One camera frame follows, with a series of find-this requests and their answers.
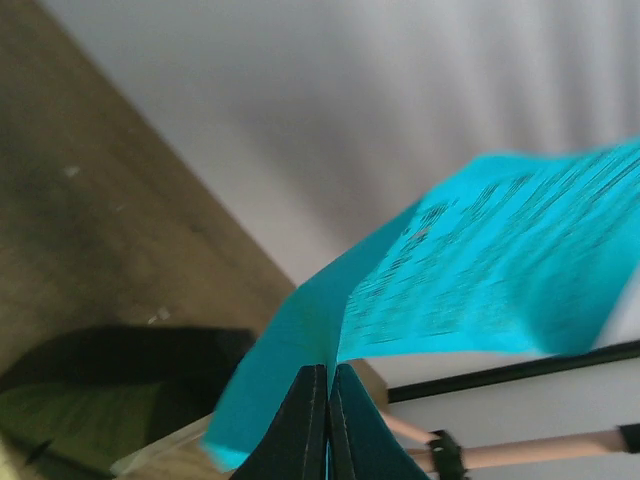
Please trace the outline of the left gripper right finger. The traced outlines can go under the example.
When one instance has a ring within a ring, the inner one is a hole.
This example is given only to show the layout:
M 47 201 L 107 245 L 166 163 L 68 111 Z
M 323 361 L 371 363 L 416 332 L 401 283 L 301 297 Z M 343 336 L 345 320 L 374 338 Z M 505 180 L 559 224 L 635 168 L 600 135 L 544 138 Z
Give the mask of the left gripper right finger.
M 328 404 L 328 477 L 417 480 L 427 475 L 387 428 L 349 364 L 335 371 Z

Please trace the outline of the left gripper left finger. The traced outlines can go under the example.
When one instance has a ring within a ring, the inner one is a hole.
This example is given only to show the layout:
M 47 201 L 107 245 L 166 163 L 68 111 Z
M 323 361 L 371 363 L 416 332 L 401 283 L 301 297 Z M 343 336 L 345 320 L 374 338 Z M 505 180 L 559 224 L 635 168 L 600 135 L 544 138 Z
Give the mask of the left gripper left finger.
M 326 475 L 327 370 L 301 368 L 263 439 L 234 480 L 321 480 Z

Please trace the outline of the pink music stand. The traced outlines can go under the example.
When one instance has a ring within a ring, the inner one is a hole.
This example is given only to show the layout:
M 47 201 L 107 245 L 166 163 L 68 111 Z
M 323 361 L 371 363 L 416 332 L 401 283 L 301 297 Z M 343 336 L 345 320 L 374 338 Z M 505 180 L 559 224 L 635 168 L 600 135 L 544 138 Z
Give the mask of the pink music stand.
M 463 448 L 444 430 L 427 432 L 387 414 L 381 418 L 392 432 L 423 444 L 421 449 L 410 449 L 408 455 L 422 470 L 441 479 L 465 479 L 470 470 L 478 468 L 639 452 L 637 424 L 609 431 Z

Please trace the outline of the blue sheet music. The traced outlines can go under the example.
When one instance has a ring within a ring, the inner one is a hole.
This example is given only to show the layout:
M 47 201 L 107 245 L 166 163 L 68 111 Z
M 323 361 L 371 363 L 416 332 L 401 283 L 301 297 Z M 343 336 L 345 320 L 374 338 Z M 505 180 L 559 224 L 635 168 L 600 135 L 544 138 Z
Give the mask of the blue sheet music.
M 205 448 L 239 467 L 307 365 L 586 352 L 638 268 L 637 140 L 479 157 L 286 298 L 226 387 Z

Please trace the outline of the black metronome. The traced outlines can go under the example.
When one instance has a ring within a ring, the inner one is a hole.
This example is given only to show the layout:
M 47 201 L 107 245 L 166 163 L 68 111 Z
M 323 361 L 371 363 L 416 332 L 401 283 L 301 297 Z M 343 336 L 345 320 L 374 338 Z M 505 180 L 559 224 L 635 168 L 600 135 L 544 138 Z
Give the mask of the black metronome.
M 109 479 L 129 454 L 207 415 L 253 346 L 246 329 L 92 327 L 1 376 L 1 432 L 47 479 Z

